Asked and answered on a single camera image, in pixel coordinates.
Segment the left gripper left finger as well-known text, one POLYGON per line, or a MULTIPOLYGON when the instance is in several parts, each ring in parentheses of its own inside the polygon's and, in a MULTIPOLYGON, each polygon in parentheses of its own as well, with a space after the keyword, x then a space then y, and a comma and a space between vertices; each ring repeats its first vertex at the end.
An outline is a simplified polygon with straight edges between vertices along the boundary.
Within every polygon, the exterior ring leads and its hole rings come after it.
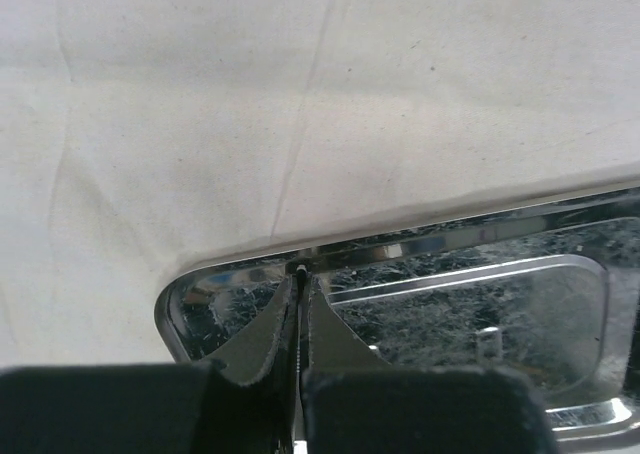
POLYGON ((201 361, 3 372, 1 450, 292 452, 292 278, 201 361))

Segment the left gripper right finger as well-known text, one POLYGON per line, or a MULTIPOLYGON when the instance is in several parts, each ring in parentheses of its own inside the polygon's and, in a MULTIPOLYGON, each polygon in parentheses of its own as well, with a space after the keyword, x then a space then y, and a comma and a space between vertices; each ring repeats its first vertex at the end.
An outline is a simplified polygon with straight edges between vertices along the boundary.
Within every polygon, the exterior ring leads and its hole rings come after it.
POLYGON ((376 355, 306 279, 301 401, 310 453, 552 453, 529 379, 503 367, 407 369, 376 355))

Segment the steel scalpel handle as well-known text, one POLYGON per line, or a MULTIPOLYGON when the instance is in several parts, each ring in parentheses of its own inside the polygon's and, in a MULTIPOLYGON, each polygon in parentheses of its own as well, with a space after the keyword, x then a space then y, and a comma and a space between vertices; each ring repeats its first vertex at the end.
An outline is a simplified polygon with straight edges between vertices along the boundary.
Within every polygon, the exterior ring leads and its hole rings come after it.
POLYGON ((301 264, 296 268, 296 283, 298 295, 298 351, 296 361, 296 404, 293 425, 293 452, 306 453, 306 437, 304 426, 304 412, 302 403, 302 375, 308 366, 308 327, 306 285, 308 271, 301 264))

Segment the stainless steel instrument tray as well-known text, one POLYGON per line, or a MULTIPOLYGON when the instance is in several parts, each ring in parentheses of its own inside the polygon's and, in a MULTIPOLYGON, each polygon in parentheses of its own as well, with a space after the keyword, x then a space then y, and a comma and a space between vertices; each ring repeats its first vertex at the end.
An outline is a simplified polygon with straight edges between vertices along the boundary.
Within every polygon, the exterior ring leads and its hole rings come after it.
POLYGON ((637 187, 195 267, 156 302, 172 357, 221 347, 300 268, 391 364, 504 364, 563 451, 638 451, 637 187))

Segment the beige surgical drape cloth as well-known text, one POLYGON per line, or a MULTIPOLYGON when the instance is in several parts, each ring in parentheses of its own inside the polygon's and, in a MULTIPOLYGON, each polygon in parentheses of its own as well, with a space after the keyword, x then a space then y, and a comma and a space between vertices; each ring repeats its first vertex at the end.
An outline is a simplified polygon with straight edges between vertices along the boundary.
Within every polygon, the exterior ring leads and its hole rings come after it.
POLYGON ((216 258, 639 176, 639 0, 1 0, 1 363, 163 362, 216 258))

